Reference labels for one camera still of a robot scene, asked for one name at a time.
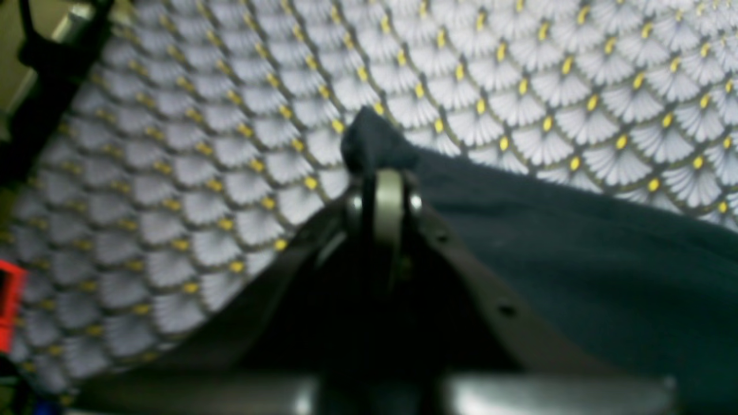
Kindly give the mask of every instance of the patterned fabric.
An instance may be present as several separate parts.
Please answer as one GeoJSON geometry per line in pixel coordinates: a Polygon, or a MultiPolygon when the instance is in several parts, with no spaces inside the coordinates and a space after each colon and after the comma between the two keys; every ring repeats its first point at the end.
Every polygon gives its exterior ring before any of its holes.
{"type": "Polygon", "coordinates": [[[15,207],[12,359],[154,359],[340,195],[362,106],[413,144],[738,230],[738,4],[141,0],[15,207]]]}

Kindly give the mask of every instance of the hole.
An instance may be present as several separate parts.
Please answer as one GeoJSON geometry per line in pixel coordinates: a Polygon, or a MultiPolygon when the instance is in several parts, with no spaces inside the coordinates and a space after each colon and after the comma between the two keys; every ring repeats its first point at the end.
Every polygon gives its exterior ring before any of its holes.
{"type": "Polygon", "coordinates": [[[435,238],[439,242],[445,242],[445,241],[448,241],[449,240],[449,234],[446,233],[443,230],[437,230],[437,231],[435,231],[435,238]]]}
{"type": "Polygon", "coordinates": [[[517,314],[515,307],[513,307],[507,300],[501,301],[500,305],[497,306],[497,309],[500,310],[500,314],[507,318],[513,318],[517,314]]]}

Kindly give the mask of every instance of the yellow dot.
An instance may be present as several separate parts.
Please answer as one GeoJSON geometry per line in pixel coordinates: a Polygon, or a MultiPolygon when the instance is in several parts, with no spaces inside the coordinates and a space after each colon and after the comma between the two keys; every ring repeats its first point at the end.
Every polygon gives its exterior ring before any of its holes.
{"type": "Polygon", "coordinates": [[[644,28],[641,30],[641,37],[644,39],[648,38],[649,36],[651,36],[652,30],[653,23],[649,21],[648,23],[644,24],[644,28]]]}
{"type": "Polygon", "coordinates": [[[186,251],[190,249],[190,242],[187,239],[176,239],[172,241],[172,247],[179,251],[186,251]]]}
{"type": "Polygon", "coordinates": [[[351,32],[346,32],[343,35],[343,44],[346,45],[346,49],[351,50],[354,48],[354,40],[351,38],[351,32]]]}
{"type": "Polygon", "coordinates": [[[220,227],[222,230],[231,230],[233,229],[233,221],[223,218],[218,221],[218,227],[220,227]]]}
{"type": "Polygon", "coordinates": [[[8,232],[0,232],[0,241],[12,244],[15,241],[15,238],[13,238],[13,235],[8,232]]]}
{"type": "Polygon", "coordinates": [[[69,124],[67,124],[67,123],[60,123],[56,127],[56,131],[59,131],[62,134],[69,134],[69,130],[70,130],[69,124]]]}
{"type": "Polygon", "coordinates": [[[622,150],[626,145],[628,145],[628,136],[623,134],[618,138],[618,141],[615,142],[615,147],[618,150],[622,150]]]}
{"type": "Polygon", "coordinates": [[[190,109],[188,109],[188,110],[187,110],[187,111],[185,112],[185,114],[186,114],[186,115],[187,115],[187,116],[188,116],[188,117],[189,117],[190,119],[192,119],[192,121],[195,121],[196,123],[201,123],[201,122],[202,122],[202,120],[203,120],[202,114],[200,114],[199,112],[197,112],[197,110],[196,110],[196,109],[192,109],[192,108],[190,108],[190,109]]]}
{"type": "Polygon", "coordinates": [[[291,15],[292,14],[292,6],[289,3],[289,0],[282,0],[280,1],[280,6],[282,6],[282,9],[285,13],[291,15]]]}
{"type": "Polygon", "coordinates": [[[33,226],[37,227],[38,229],[47,229],[49,227],[49,224],[43,220],[43,219],[31,219],[28,221],[28,223],[33,226]]]}
{"type": "Polygon", "coordinates": [[[262,171],[264,169],[264,163],[262,163],[261,161],[257,159],[251,160],[251,163],[249,163],[249,165],[251,166],[251,168],[253,168],[257,172],[262,171]]]}
{"type": "Polygon", "coordinates": [[[182,286],[182,291],[186,292],[187,294],[194,294],[200,290],[200,286],[196,283],[188,283],[182,286]]]}
{"type": "Polygon", "coordinates": [[[182,207],[179,204],[179,202],[173,199],[166,199],[165,201],[162,202],[162,205],[164,205],[165,208],[170,209],[170,210],[179,210],[182,207]]]}
{"type": "Polygon", "coordinates": [[[418,83],[418,85],[415,85],[415,96],[418,98],[422,98],[425,96],[425,90],[423,89],[422,83],[418,83]]]}
{"type": "MultiPolygon", "coordinates": [[[[168,50],[169,50],[170,53],[172,53],[172,49],[174,51],[176,51],[176,48],[175,47],[172,47],[172,46],[169,46],[168,47],[168,50]]],[[[133,71],[138,72],[138,73],[141,73],[142,71],[145,71],[145,68],[143,67],[143,65],[142,64],[139,64],[137,61],[134,61],[134,60],[130,60],[128,62],[128,67],[131,68],[133,71]]]]}
{"type": "Polygon", "coordinates": [[[463,64],[458,64],[458,66],[456,66],[456,79],[457,80],[462,80],[463,79],[463,76],[464,76],[464,73],[463,73],[463,64]]]}
{"type": "Polygon", "coordinates": [[[505,60],[505,53],[507,51],[507,44],[505,42],[501,42],[500,45],[497,47],[497,61],[502,62],[505,60]]]}
{"type": "Polygon", "coordinates": [[[146,135],[154,138],[155,140],[164,139],[164,133],[161,130],[154,128],[154,127],[147,127],[145,133],[146,135]]]}
{"type": "Polygon", "coordinates": [[[61,354],[61,352],[61,346],[56,344],[49,346],[49,354],[51,354],[52,356],[58,356],[61,354]]]}
{"type": "Polygon", "coordinates": [[[305,178],[305,187],[307,187],[310,190],[315,190],[315,188],[318,187],[318,181],[314,179],[313,177],[306,177],[305,178]]]}
{"type": "Polygon", "coordinates": [[[79,201],[70,202],[68,204],[68,206],[71,209],[76,210],[77,212],[81,212],[82,213],[82,212],[86,212],[87,211],[87,205],[85,205],[85,202],[79,202],[79,201]]]}
{"type": "Polygon", "coordinates": [[[681,64],[681,62],[682,62],[682,58],[680,58],[680,57],[677,56],[676,58],[674,58],[674,60],[672,60],[671,65],[669,65],[669,69],[672,72],[678,71],[679,70],[679,64],[681,64]]]}
{"type": "Polygon", "coordinates": [[[240,261],[234,261],[230,263],[228,268],[231,270],[231,272],[238,273],[244,270],[244,263],[240,261]]]}
{"type": "Polygon", "coordinates": [[[103,77],[99,76],[98,74],[92,74],[92,75],[90,75],[90,78],[89,79],[90,79],[90,81],[92,83],[94,83],[96,85],[101,85],[101,86],[104,86],[104,87],[107,88],[107,85],[105,83],[105,80],[103,79],[103,77]]]}
{"type": "Polygon", "coordinates": [[[648,190],[651,192],[657,191],[660,186],[661,183],[658,181],[658,179],[652,179],[650,182],[648,182],[648,190]]]}
{"type": "Polygon", "coordinates": [[[158,354],[156,354],[155,352],[147,351],[141,358],[144,362],[151,362],[152,360],[156,359],[157,356],[158,354]]]}
{"type": "Polygon", "coordinates": [[[299,141],[297,138],[292,140],[292,147],[294,147],[294,149],[299,152],[301,152],[302,150],[305,150],[305,145],[303,144],[302,141],[299,141]]]}
{"type": "Polygon", "coordinates": [[[113,187],[120,191],[120,193],[130,193],[131,192],[131,185],[124,182],[114,182],[113,187]]]}
{"type": "Polygon", "coordinates": [[[574,62],[574,58],[569,56],[564,61],[564,64],[561,65],[561,73],[564,75],[568,75],[569,72],[571,72],[571,64],[574,62]]]}
{"type": "Polygon", "coordinates": [[[244,14],[244,23],[251,29],[256,28],[256,23],[254,23],[254,18],[251,15],[244,14]]]}
{"type": "Polygon", "coordinates": [[[643,86],[645,76],[646,74],[644,72],[640,72],[635,76],[635,79],[633,80],[633,89],[640,89],[641,86],[643,86]]]}
{"type": "Polygon", "coordinates": [[[153,108],[153,107],[156,106],[156,103],[154,102],[154,99],[152,99],[151,97],[149,97],[148,95],[146,95],[146,94],[144,94],[142,92],[139,92],[139,93],[136,94],[136,101],[138,101],[139,103],[141,103],[141,104],[143,104],[143,105],[145,105],[145,106],[147,106],[149,108],[153,108]]]}
{"type": "Polygon", "coordinates": [[[85,292],[94,292],[97,289],[96,281],[84,281],[80,284],[80,289],[85,292]]]}
{"type": "Polygon", "coordinates": [[[421,1],[420,7],[418,8],[418,14],[421,18],[426,18],[428,16],[428,0],[421,1]]]}
{"type": "Polygon", "coordinates": [[[590,97],[590,100],[587,101],[587,110],[588,111],[594,111],[595,108],[597,108],[597,100],[598,99],[599,99],[599,97],[597,96],[597,94],[592,95],[590,97]]]}
{"type": "Polygon", "coordinates": [[[484,22],[487,20],[487,14],[483,11],[480,11],[477,15],[477,31],[481,31],[484,29],[484,22]]]}
{"type": "Polygon", "coordinates": [[[104,109],[98,109],[95,112],[95,115],[97,115],[99,118],[104,119],[105,121],[108,121],[109,123],[115,123],[115,116],[109,112],[107,112],[104,109]]]}
{"type": "Polygon", "coordinates": [[[207,187],[213,191],[219,192],[223,190],[223,183],[219,180],[212,179],[207,183],[207,187]]]}
{"type": "Polygon", "coordinates": [[[223,41],[216,35],[212,30],[208,30],[205,34],[207,37],[207,40],[210,41],[210,43],[216,45],[217,47],[223,46],[223,41]]]}
{"type": "Polygon", "coordinates": [[[72,242],[72,244],[79,250],[89,251],[92,249],[92,243],[85,239],[78,239],[77,241],[72,242]]]}
{"type": "Polygon", "coordinates": [[[338,13],[338,7],[336,7],[335,5],[331,7],[331,19],[335,23],[341,22],[341,15],[338,13]]]}
{"type": "Polygon", "coordinates": [[[264,199],[261,200],[261,205],[264,206],[265,208],[271,210],[271,209],[274,209],[275,208],[276,203],[275,203],[274,199],[272,199],[270,197],[265,197],[264,199]]]}
{"type": "Polygon", "coordinates": [[[256,49],[256,52],[259,54],[259,56],[261,56],[262,58],[266,58],[267,56],[269,56],[269,51],[266,50],[266,47],[264,47],[264,45],[261,42],[258,42],[255,45],[255,49],[256,49]]]}
{"type": "Polygon", "coordinates": [[[405,49],[400,49],[400,51],[397,52],[397,64],[399,66],[407,65],[407,57],[405,56],[405,49]]]}
{"type": "Polygon", "coordinates": [[[313,70],[317,69],[318,67],[318,63],[315,61],[315,57],[313,55],[308,55],[308,57],[305,58],[305,64],[308,66],[308,68],[313,70]]]}
{"type": "Polygon", "coordinates": [[[282,114],[282,117],[292,118],[292,110],[287,108],[287,106],[284,106],[284,105],[280,106],[279,112],[280,114],[282,114]]]}
{"type": "Polygon", "coordinates": [[[438,32],[438,35],[435,37],[435,42],[439,49],[446,46],[446,30],[441,29],[441,31],[438,32]]]}
{"type": "Polygon", "coordinates": [[[615,42],[617,41],[618,39],[615,36],[607,39],[607,42],[604,44],[604,52],[608,55],[613,53],[613,50],[615,50],[615,42]]]}
{"type": "Polygon", "coordinates": [[[159,171],[164,174],[171,174],[172,172],[172,166],[165,162],[155,162],[154,163],[154,170],[159,171]]]}
{"type": "Polygon", "coordinates": [[[143,262],[129,261],[125,264],[125,267],[131,271],[143,271],[143,262]]]}
{"type": "Polygon", "coordinates": [[[96,324],[96,325],[87,327],[87,329],[85,329],[85,332],[90,336],[99,337],[103,335],[103,327],[100,326],[99,324],[96,324]]]}
{"type": "Polygon", "coordinates": [[[251,137],[252,135],[254,135],[254,130],[252,130],[246,124],[239,124],[237,129],[238,129],[238,132],[243,134],[245,137],[251,137]]]}
{"type": "Polygon", "coordinates": [[[299,24],[295,24],[295,26],[292,28],[292,34],[297,39],[297,41],[304,42],[305,36],[303,34],[303,29],[300,27],[299,24]]]}
{"type": "Polygon", "coordinates": [[[36,259],[31,263],[31,267],[38,268],[40,270],[48,270],[51,264],[46,259],[36,259]]]}
{"type": "Polygon", "coordinates": [[[362,82],[366,82],[367,79],[369,79],[369,76],[367,74],[367,69],[363,66],[361,66],[360,68],[356,70],[356,74],[359,76],[359,79],[362,82]]]}
{"type": "Polygon", "coordinates": [[[380,25],[382,26],[382,32],[389,33],[392,30],[392,27],[390,27],[390,16],[384,15],[380,25]]]}
{"type": "Polygon", "coordinates": [[[674,120],[674,115],[670,112],[663,116],[663,121],[661,121],[661,125],[664,128],[668,128],[672,124],[673,120],[674,120]]]}
{"type": "Polygon", "coordinates": [[[520,85],[517,87],[518,93],[521,95],[525,95],[526,92],[528,92],[528,79],[523,78],[522,81],[520,81],[520,85]]]}
{"type": "Polygon", "coordinates": [[[203,3],[202,1],[197,2],[197,11],[199,11],[206,18],[213,17],[213,15],[210,14],[210,10],[205,6],[205,3],[203,3]]]}
{"type": "MultiPolygon", "coordinates": [[[[184,59],[185,59],[185,57],[182,55],[182,58],[180,59],[180,61],[183,61],[184,59]]],[[[228,64],[226,64],[225,61],[218,61],[215,64],[215,66],[218,67],[218,69],[220,69],[221,72],[223,72],[224,74],[226,74],[226,75],[233,75],[233,69],[231,69],[231,67],[228,66],[228,64]]]]}
{"type": "Polygon", "coordinates": [[[187,78],[184,77],[177,78],[177,85],[190,92],[195,90],[195,86],[187,78]]]}
{"type": "Polygon", "coordinates": [[[228,99],[235,105],[241,105],[244,103],[244,100],[242,100],[241,96],[239,96],[235,91],[226,92],[226,97],[228,97],[228,99]]]}
{"type": "Polygon", "coordinates": [[[587,20],[587,15],[590,13],[590,6],[589,4],[582,7],[582,9],[579,11],[579,14],[576,17],[576,23],[584,24],[587,20]]]}
{"type": "Polygon", "coordinates": [[[318,92],[320,92],[320,96],[325,98],[326,100],[331,97],[331,90],[328,89],[327,86],[321,85],[318,87],[318,92]]]}
{"type": "Polygon", "coordinates": [[[554,124],[554,119],[549,115],[543,120],[543,131],[550,131],[554,124]]]}
{"type": "Polygon", "coordinates": [[[72,403],[75,402],[75,398],[71,395],[62,395],[62,397],[59,398],[59,402],[62,406],[72,406],[72,403]]]}
{"type": "Polygon", "coordinates": [[[333,126],[333,130],[335,130],[337,134],[343,134],[343,130],[345,128],[341,120],[333,120],[331,121],[331,125],[333,126]]]}
{"type": "MultiPolygon", "coordinates": [[[[169,53],[169,55],[171,55],[172,58],[175,58],[178,61],[183,61],[185,59],[185,57],[182,54],[182,52],[180,52],[179,49],[177,49],[177,47],[174,46],[174,45],[167,46],[167,53],[169,53]]],[[[218,66],[218,68],[220,68],[221,67],[221,65],[220,65],[221,63],[222,63],[222,61],[218,61],[218,63],[216,64],[216,66],[218,66]]]]}
{"type": "Polygon", "coordinates": [[[550,24],[547,21],[544,21],[543,24],[541,24],[541,27],[538,29],[538,40],[544,41],[548,37],[548,28],[550,27],[550,24]]]}
{"type": "Polygon", "coordinates": [[[138,315],[146,315],[151,311],[151,306],[148,304],[138,304],[134,307],[134,313],[138,315]]]}

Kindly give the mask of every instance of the black cloth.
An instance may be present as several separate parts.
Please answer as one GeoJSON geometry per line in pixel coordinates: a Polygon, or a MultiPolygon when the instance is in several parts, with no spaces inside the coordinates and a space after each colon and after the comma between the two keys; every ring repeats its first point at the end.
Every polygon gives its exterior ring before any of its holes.
{"type": "Polygon", "coordinates": [[[738,413],[738,235],[721,227],[414,148],[369,109],[353,173],[412,171],[487,267],[591,354],[671,375],[689,414],[738,413]]]}

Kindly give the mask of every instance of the red object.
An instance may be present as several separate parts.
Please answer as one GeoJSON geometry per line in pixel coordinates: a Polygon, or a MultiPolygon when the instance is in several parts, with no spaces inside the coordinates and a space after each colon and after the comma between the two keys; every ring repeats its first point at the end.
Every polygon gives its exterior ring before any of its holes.
{"type": "Polygon", "coordinates": [[[0,261],[0,351],[10,353],[26,270],[0,261]]]}

